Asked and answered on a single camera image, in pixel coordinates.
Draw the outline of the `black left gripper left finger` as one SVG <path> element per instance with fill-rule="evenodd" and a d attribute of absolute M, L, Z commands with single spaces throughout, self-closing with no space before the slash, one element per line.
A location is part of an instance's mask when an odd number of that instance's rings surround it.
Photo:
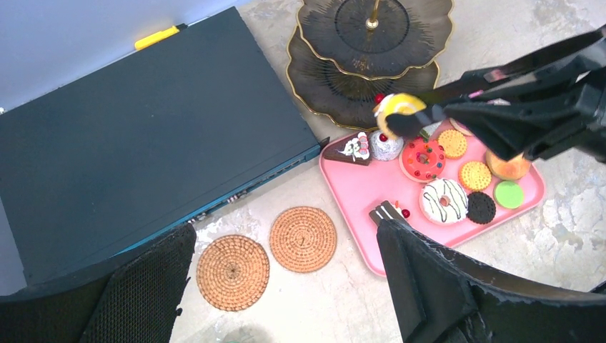
<path fill-rule="evenodd" d="M 190 224 L 1 297 L 2 342 L 168 342 L 189 281 Z"/>

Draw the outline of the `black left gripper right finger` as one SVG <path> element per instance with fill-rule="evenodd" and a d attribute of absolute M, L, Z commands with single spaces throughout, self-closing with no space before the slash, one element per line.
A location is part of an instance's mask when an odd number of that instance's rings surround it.
<path fill-rule="evenodd" d="M 534 282 L 383 219 L 377 241 L 404 342 L 603 342 L 605 285 Z"/>

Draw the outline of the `yellow swirl roll cake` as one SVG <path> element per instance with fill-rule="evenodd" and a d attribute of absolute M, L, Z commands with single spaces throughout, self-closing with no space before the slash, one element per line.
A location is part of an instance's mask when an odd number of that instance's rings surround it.
<path fill-rule="evenodd" d="M 376 105 L 372 111 L 379 130 L 385 136 L 384 140 L 398 140 L 399 138 L 399 136 L 388 128 L 388 116 L 393 114 L 409 116 L 427 107 L 422 100 L 406 93 L 378 94 L 375 97 L 375 103 Z"/>

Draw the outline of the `pink serving tray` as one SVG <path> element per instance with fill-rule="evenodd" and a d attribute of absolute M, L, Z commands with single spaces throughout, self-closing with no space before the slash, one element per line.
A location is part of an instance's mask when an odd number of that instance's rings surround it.
<path fill-rule="evenodd" d="M 483 225 L 468 219 L 453 225 L 434 224 L 426 219 L 419 207 L 422 185 L 407 178 L 397 160 L 372 161 L 362 166 L 326 158 L 329 150 L 343 145 L 347 140 L 344 136 L 328 144 L 322 151 L 319 166 L 366 265 L 381 277 L 385 271 L 376 238 L 377 225 L 369 213 L 384 200 L 398 202 L 401 208 L 409 210 L 407 221 L 413 228 L 453 248 L 528 212 L 545 197 L 545 182 L 539 171 L 531 167 L 518 181 L 525 195 L 520 207 L 506 209 L 498 206 L 495 218 Z"/>

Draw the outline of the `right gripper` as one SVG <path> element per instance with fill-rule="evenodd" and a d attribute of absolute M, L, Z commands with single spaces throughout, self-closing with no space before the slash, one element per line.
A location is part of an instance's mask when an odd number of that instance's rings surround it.
<path fill-rule="evenodd" d="M 604 163 L 605 27 L 508 64 L 468 71 L 416 97 L 433 106 L 388 115 L 395 136 L 413 139 L 449 117 L 504 160 L 520 154 L 549 159 L 576 148 Z"/>

